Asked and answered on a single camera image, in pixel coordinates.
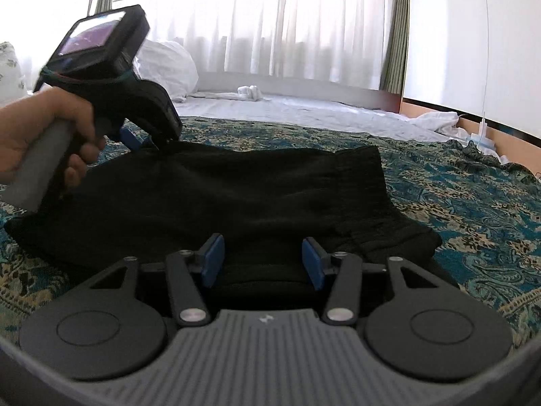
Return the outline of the person's left hand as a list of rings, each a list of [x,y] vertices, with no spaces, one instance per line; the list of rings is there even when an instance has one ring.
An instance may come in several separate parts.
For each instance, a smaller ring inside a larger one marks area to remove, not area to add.
[[[30,144],[57,119],[72,122],[85,138],[78,152],[69,157],[64,171],[67,186],[81,183],[87,166],[97,162],[107,143],[95,133],[93,106],[73,93],[52,87],[1,108],[2,184],[14,180]]]

